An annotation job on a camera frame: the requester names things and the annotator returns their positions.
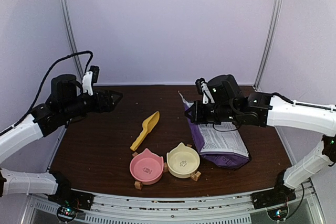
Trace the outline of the purple pet food bag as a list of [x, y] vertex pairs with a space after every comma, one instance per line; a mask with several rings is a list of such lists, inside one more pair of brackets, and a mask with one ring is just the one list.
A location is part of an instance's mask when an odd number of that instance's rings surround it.
[[195, 124], [190, 119], [187, 122], [196, 150], [203, 159], [226, 169], [239, 169], [251, 161], [248, 148], [234, 124]]

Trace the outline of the yellow plastic scoop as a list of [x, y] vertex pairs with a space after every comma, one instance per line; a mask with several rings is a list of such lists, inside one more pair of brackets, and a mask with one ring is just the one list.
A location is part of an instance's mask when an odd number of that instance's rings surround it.
[[149, 133], [151, 133], [151, 131], [157, 125], [159, 119], [160, 119], [160, 112], [156, 111], [142, 122], [142, 131], [130, 146], [130, 149], [132, 151], [135, 152], [139, 148], [139, 146], [142, 144], [146, 136]]

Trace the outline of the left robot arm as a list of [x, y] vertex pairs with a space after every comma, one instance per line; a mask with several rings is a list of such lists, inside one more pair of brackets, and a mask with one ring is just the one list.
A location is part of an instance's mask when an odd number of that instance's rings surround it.
[[[73, 74], [51, 80], [51, 94], [45, 103], [30, 109], [24, 119], [1, 134], [1, 161], [26, 145], [46, 137], [72, 119], [90, 112], [111, 112], [123, 98], [112, 90], [94, 90], [98, 75], [90, 70], [81, 82]], [[25, 173], [1, 169], [1, 196], [45, 194], [60, 205], [76, 202], [70, 181], [60, 172]]]

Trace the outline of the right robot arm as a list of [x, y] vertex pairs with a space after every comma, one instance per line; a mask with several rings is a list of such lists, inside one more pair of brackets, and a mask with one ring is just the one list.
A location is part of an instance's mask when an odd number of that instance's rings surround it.
[[277, 92], [255, 92], [246, 97], [231, 74], [210, 81], [199, 78], [195, 85], [202, 99], [185, 110], [192, 123], [283, 126], [322, 134], [321, 141], [309, 154], [278, 175], [278, 185], [269, 192], [272, 203], [281, 203], [289, 196], [289, 190], [335, 164], [335, 105], [298, 102]]

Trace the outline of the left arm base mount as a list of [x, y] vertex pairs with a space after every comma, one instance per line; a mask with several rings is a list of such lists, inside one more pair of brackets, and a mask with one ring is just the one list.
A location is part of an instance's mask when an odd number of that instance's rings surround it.
[[94, 195], [72, 189], [70, 180], [61, 172], [50, 172], [56, 179], [57, 190], [54, 194], [47, 195], [48, 200], [60, 206], [72, 207], [80, 210], [90, 210]]

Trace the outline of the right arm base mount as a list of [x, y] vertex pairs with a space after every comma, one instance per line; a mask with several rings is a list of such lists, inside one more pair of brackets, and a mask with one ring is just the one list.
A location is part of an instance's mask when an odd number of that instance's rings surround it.
[[276, 178], [273, 189], [263, 190], [251, 194], [254, 209], [267, 208], [274, 205], [285, 204], [296, 199], [295, 190], [284, 185], [285, 170], [281, 171]]

